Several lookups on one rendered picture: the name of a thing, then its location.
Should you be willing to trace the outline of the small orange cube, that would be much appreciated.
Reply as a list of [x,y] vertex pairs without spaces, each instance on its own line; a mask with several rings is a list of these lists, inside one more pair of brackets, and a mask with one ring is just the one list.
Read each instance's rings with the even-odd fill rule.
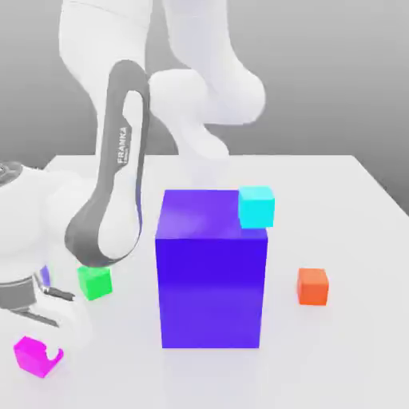
[[297,276],[297,296],[301,305],[325,306],[329,280],[322,268],[300,268]]

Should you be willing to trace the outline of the small magenta cube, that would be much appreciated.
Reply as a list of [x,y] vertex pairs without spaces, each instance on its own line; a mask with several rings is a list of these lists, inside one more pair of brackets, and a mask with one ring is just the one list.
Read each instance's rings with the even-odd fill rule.
[[42,341],[28,336],[23,336],[14,345],[14,354],[18,366],[22,370],[42,379],[56,367],[64,356],[64,351],[59,348],[56,356],[50,359],[46,350],[47,347]]

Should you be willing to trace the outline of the large purple box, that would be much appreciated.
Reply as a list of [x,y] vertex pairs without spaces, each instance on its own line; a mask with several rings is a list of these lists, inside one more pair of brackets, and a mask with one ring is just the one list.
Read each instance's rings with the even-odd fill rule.
[[236,190],[166,190],[155,249],[164,348],[259,347],[268,235]]

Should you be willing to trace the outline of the small green cube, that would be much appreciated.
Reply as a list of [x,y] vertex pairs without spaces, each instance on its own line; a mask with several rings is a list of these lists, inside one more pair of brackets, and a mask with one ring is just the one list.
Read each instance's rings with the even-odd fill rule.
[[77,269],[80,288],[89,301],[112,292],[112,280],[109,268],[91,268],[81,266]]

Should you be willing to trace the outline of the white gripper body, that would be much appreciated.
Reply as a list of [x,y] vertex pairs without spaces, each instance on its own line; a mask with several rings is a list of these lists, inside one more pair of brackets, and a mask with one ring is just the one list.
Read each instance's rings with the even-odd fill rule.
[[5,332],[39,340],[48,351],[75,351],[86,346],[93,336],[83,305],[62,299],[37,300],[24,312],[5,310]]

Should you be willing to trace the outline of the small cyan cube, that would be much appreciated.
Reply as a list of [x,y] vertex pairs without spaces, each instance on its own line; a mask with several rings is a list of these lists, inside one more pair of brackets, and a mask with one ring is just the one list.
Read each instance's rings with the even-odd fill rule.
[[239,188],[238,217],[242,228],[271,228],[274,224],[275,196],[268,186]]

